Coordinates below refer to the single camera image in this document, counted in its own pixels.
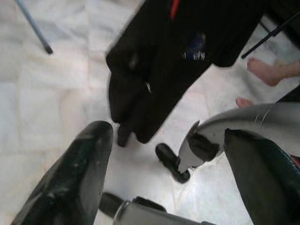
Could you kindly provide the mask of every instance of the clothing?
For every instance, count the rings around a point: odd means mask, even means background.
[[[171,20],[170,1],[146,0],[106,57],[119,137],[148,142],[212,63],[232,66],[268,2],[181,0]]]

